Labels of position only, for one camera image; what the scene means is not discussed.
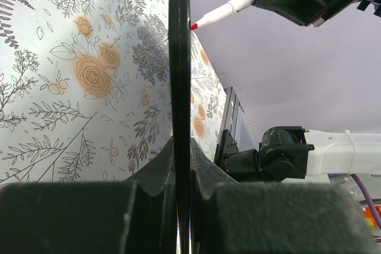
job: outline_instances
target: white marker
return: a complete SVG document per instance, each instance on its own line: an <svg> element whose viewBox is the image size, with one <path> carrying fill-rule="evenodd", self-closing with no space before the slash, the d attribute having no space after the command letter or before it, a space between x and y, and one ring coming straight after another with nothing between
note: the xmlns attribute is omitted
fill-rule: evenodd
<svg viewBox="0 0 381 254"><path fill-rule="evenodd" d="M198 20L195 24L190 28L191 30L195 30L202 26L206 26L209 24L213 24L225 17L237 13L245 8L248 8L252 5L254 0L230 0L226 4L216 8L215 10L206 13L200 20Z"/></svg>

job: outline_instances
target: floral tablecloth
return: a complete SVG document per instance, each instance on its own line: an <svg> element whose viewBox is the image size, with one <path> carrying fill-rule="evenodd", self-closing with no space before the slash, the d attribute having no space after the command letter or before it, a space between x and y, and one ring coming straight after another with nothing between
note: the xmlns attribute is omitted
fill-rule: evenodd
<svg viewBox="0 0 381 254"><path fill-rule="evenodd" d="M0 0L0 186L118 181L171 136L168 0ZM226 96L192 34L192 137Z"/></svg>

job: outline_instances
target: marker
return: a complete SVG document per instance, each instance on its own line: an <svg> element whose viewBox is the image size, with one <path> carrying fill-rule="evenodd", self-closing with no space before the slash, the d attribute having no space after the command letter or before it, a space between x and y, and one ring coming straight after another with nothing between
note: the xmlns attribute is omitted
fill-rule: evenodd
<svg viewBox="0 0 381 254"><path fill-rule="evenodd" d="M195 30L202 26L213 24L229 15L250 7L253 2L254 0L230 0L215 10L206 13L200 20L193 24L190 29Z"/></svg>

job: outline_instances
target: black vertical bar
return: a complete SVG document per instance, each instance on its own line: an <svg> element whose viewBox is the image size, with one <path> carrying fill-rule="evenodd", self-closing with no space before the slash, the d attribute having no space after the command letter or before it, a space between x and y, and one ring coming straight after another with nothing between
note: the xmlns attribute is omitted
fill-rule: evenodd
<svg viewBox="0 0 381 254"><path fill-rule="evenodd" d="M168 40L177 215L182 254L189 253L191 29L189 0L169 0Z"/></svg>

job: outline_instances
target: floral pattern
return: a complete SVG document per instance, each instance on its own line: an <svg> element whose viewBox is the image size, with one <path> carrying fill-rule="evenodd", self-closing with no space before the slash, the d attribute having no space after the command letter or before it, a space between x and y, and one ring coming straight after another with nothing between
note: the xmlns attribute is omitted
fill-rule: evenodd
<svg viewBox="0 0 381 254"><path fill-rule="evenodd" d="M168 0L0 2L0 187L120 181L160 152L172 133ZM191 40L191 135L213 159L226 96Z"/></svg>

